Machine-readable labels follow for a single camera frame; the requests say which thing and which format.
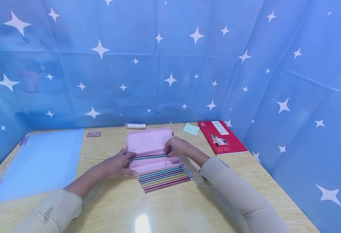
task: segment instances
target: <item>wooden desk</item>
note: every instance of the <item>wooden desk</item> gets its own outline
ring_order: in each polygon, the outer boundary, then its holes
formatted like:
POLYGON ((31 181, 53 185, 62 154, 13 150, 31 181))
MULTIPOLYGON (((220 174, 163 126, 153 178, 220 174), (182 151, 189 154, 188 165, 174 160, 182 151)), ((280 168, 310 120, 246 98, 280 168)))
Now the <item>wooden desk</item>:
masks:
MULTIPOLYGON (((188 140, 206 154, 213 151, 202 132, 195 137, 182 131, 184 124, 150 125, 171 127, 174 134, 188 140)), ((87 128, 82 142, 77 176, 126 147, 125 127, 87 128), (100 131, 99 138, 87 138, 100 131)), ((18 152, 17 146, 0 165, 0 177, 18 152)), ((219 157, 231 169, 263 194, 278 211, 291 232, 319 232, 287 194, 250 153, 219 157)), ((83 211, 65 232, 240 232, 246 223, 224 198, 199 174, 194 162, 183 161, 195 175, 194 181, 145 194, 134 177, 98 184, 84 200, 83 211)), ((0 203, 0 232, 9 232, 50 192, 0 203)))

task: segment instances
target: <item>beige sleeve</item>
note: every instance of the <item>beige sleeve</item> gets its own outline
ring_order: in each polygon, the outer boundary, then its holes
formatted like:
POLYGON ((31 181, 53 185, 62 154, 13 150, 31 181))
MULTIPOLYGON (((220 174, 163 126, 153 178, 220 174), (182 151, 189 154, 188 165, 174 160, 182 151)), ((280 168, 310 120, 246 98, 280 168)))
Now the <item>beige sleeve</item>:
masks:
POLYGON ((200 173, 237 208, 251 233, 290 232, 271 204, 217 157, 205 162, 200 173))
POLYGON ((71 220, 82 212, 82 203, 82 199, 76 194, 64 189, 54 191, 12 232, 63 232, 71 220))

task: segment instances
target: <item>eraser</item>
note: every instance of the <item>eraser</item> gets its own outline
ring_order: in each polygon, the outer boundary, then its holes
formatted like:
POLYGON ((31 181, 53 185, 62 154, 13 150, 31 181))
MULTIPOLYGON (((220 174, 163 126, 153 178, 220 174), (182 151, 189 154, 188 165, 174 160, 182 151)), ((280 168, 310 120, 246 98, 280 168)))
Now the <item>eraser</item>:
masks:
POLYGON ((90 132, 86 136, 87 136, 87 138, 99 137, 100 136, 100 132, 90 132))

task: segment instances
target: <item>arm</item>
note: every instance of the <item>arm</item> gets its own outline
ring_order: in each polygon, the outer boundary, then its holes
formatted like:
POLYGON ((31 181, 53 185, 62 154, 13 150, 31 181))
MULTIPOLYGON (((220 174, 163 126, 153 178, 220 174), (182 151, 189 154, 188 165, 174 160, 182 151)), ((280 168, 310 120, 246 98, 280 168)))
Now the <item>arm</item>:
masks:
POLYGON ((168 155, 189 157, 198 164, 201 174, 241 213, 251 233, 289 232, 271 204, 217 157, 210 158, 180 138, 171 140, 165 148, 168 155))
POLYGON ((117 155, 87 170, 64 189, 54 191, 12 232, 63 232, 82 212, 83 198, 102 179, 116 178, 123 174, 136 175, 133 170, 123 167, 127 159, 134 154, 122 149, 117 155))

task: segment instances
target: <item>green sticky note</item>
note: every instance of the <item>green sticky note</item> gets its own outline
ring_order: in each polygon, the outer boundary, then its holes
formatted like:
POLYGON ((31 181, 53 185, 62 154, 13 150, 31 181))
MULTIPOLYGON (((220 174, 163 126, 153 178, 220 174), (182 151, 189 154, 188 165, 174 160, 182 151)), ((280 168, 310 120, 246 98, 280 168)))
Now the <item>green sticky note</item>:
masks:
POLYGON ((185 127, 183 128, 183 131, 196 136, 199 132, 199 127, 196 127, 194 125, 190 125, 190 123, 187 122, 185 127))

